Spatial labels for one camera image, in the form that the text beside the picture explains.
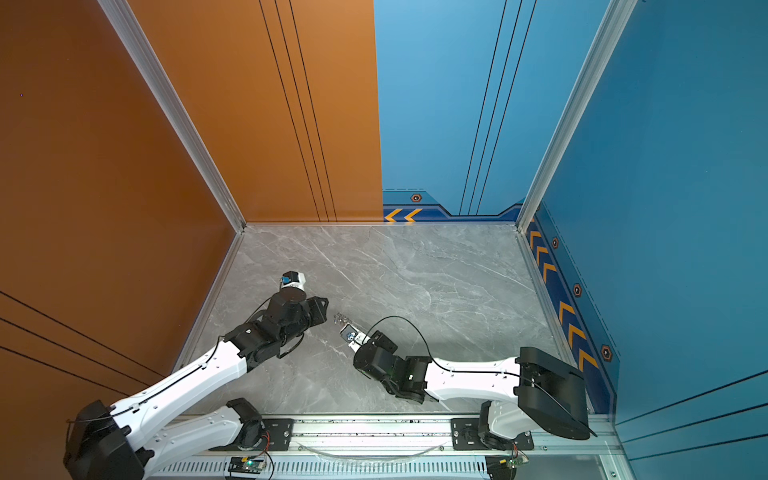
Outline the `metal keyring with chain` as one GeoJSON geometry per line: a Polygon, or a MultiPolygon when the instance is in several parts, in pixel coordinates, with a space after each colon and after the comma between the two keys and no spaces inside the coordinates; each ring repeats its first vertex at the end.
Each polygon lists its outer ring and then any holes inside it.
{"type": "Polygon", "coordinates": [[[351,323],[351,320],[346,315],[342,314],[341,312],[337,312],[334,315],[334,323],[336,325],[347,325],[347,324],[351,323]]]}

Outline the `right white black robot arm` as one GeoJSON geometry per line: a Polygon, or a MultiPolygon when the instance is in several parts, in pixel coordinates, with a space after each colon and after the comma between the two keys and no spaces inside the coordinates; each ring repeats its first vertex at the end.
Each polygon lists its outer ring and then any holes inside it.
{"type": "Polygon", "coordinates": [[[502,360],[457,362],[432,354],[401,357],[383,332],[348,322],[340,336],[354,351],[354,368],[395,398],[480,400],[477,436],[488,449],[521,449],[522,437],[537,428],[577,441],[596,435],[583,373],[538,348],[522,347],[502,360]]]}

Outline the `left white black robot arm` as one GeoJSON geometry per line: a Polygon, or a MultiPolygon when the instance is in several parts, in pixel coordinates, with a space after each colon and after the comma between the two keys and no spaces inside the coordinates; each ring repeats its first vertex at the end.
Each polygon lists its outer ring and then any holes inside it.
{"type": "Polygon", "coordinates": [[[101,401],[85,406],[67,435],[66,470],[74,479],[148,479],[214,447],[262,447],[263,417],[244,398],[192,420],[177,418],[219,387],[280,357],[290,340],[326,321],[328,304],[300,287],[284,286],[266,309],[186,367],[110,406],[101,401]]]}

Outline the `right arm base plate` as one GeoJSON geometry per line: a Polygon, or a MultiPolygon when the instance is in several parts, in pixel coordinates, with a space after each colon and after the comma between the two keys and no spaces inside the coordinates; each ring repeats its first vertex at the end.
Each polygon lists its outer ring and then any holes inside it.
{"type": "Polygon", "coordinates": [[[450,425],[453,448],[456,451],[532,451],[535,448],[529,431],[509,439],[491,433],[489,427],[482,423],[480,418],[453,418],[450,425]]]}

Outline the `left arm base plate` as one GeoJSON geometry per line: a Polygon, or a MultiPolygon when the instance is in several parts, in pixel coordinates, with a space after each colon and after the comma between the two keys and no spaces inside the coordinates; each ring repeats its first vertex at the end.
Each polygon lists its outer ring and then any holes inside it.
{"type": "Polygon", "coordinates": [[[267,418],[257,434],[237,437],[228,445],[212,447],[212,452],[285,452],[289,450],[295,421],[291,418],[267,418]]]}

